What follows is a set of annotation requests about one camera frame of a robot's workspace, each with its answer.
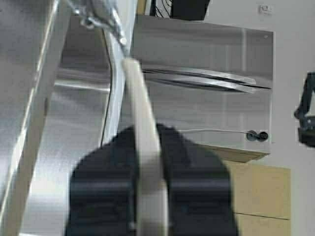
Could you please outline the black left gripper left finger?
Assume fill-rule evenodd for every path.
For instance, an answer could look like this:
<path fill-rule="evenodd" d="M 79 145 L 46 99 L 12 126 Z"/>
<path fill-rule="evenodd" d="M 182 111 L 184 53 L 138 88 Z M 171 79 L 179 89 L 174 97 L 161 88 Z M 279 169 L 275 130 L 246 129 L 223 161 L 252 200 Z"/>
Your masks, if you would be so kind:
<path fill-rule="evenodd" d="M 66 236 L 134 236 L 134 129 L 85 155 L 72 171 Z"/>

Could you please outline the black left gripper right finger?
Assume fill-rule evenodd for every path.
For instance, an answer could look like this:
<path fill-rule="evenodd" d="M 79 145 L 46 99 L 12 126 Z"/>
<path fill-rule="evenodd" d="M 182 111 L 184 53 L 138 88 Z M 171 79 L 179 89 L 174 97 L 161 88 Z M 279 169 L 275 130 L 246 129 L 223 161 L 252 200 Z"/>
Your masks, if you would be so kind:
<path fill-rule="evenodd" d="M 236 236 L 230 173 L 213 151 L 157 125 L 172 236 Z"/>

